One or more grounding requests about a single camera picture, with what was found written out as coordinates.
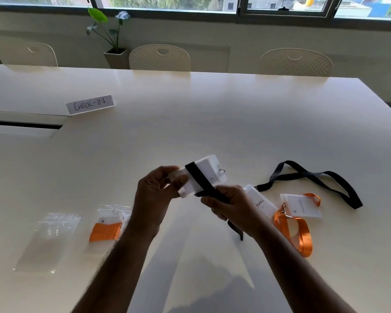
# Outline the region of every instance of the white wall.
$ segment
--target white wall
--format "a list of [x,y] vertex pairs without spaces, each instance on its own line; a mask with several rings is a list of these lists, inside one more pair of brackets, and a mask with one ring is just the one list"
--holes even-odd
[[[87,16],[0,12],[0,36],[45,42],[60,66],[108,68],[103,52],[110,45],[86,35],[91,22]],[[121,44],[150,43],[183,47],[192,70],[206,72],[257,73],[259,58],[268,50],[315,50],[333,60],[333,76],[358,77],[391,102],[391,32],[145,19],[125,23]]]

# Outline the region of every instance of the table surface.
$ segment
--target table surface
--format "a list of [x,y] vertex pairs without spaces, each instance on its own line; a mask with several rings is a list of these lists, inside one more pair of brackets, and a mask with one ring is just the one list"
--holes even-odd
[[[358,312],[391,312],[391,109],[359,79],[0,65],[0,111],[67,115],[66,102],[108,94],[114,108],[52,138],[0,135],[0,312],[69,312],[101,261],[84,252],[98,205],[132,205],[151,169],[212,153],[230,184],[264,183],[288,159],[343,176],[358,210],[309,180],[263,194],[320,195],[308,260]],[[57,271],[13,273],[36,222],[58,211],[83,220]],[[290,308],[255,242],[189,197],[171,203],[129,312]]]

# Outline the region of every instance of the chair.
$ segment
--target chair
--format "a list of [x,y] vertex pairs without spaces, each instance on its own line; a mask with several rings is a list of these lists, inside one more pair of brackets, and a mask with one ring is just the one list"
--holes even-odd
[[17,42],[6,55],[5,64],[58,67],[57,57],[51,46],[36,42]]
[[312,50],[279,48],[263,54],[259,67],[263,75],[328,77],[333,63],[330,58]]
[[145,45],[129,56],[132,70],[190,71],[191,58],[185,50],[171,45]]

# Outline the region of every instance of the plastic bag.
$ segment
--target plastic bag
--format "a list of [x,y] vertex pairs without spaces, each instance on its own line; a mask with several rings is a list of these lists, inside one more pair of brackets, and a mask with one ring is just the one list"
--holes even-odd
[[94,255],[106,254],[110,251],[124,232],[131,214],[130,206],[100,205],[86,251]]
[[49,213],[37,223],[29,244],[13,269],[16,272],[54,273],[81,216]]

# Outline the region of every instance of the metal clasp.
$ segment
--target metal clasp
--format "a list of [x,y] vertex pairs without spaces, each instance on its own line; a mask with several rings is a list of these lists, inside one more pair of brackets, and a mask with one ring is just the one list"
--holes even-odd
[[286,208],[286,207],[287,207],[287,206],[285,205],[285,203],[283,203],[283,204],[281,205],[281,213],[280,213],[278,216],[285,215],[286,218],[288,218],[288,219],[293,219],[292,216],[289,216],[289,215],[287,215],[287,214],[285,213],[285,208]]

